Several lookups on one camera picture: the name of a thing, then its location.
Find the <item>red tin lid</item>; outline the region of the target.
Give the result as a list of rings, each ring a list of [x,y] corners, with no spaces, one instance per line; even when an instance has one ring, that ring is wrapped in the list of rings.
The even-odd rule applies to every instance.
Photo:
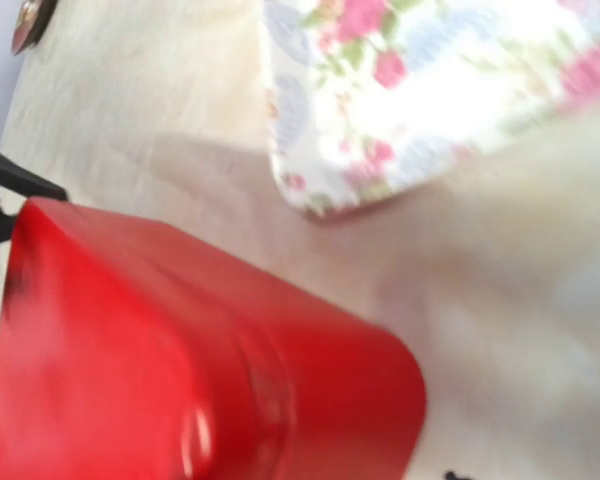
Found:
[[[0,318],[0,479],[276,479],[276,352],[244,314],[121,243],[131,217],[30,200]]]

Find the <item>red chocolate tin box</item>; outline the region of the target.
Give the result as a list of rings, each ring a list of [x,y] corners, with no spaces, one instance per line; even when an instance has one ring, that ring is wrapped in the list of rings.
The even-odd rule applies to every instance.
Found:
[[[279,358],[289,405],[278,479],[400,479],[423,427],[426,391],[386,329],[297,288],[259,328]]]

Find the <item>dark red patterned coaster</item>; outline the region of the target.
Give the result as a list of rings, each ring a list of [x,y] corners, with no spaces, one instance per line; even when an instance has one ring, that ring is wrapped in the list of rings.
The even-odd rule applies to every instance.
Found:
[[[11,44],[11,53],[14,56],[41,40],[57,3],[57,0],[24,0],[22,2]]]

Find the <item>floral tray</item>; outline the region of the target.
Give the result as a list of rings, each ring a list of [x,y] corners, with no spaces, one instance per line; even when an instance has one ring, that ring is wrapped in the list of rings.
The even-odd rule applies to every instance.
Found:
[[[272,173],[328,218],[600,99],[600,1],[265,1]]]

